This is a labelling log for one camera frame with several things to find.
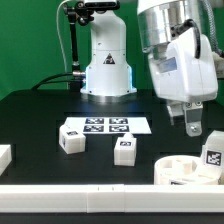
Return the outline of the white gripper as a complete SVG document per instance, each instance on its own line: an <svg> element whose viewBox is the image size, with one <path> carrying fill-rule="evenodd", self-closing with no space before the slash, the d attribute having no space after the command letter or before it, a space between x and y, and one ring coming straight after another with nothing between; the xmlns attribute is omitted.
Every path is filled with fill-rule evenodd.
<svg viewBox="0 0 224 224"><path fill-rule="evenodd" d="M167 45L163 58L156 60L148 55L149 68L156 95L168 102L167 110L172 125L185 119L186 133L190 137L202 134L203 104L199 101L213 100L217 96L213 55L208 38L200 35L200 57L195 57L195 34L192 28Z"/></svg>

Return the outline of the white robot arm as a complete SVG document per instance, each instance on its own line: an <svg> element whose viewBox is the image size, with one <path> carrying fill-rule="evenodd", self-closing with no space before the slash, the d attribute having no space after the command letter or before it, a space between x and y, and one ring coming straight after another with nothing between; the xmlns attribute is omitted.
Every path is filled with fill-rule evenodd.
<svg viewBox="0 0 224 224"><path fill-rule="evenodd" d="M83 91L100 98L133 93L126 62L125 25L115 14L118 0L84 0L91 15L92 61ZM182 117L189 136L202 133L203 103L217 96L214 57L220 56L209 0L138 0L142 51L155 93L171 119Z"/></svg>

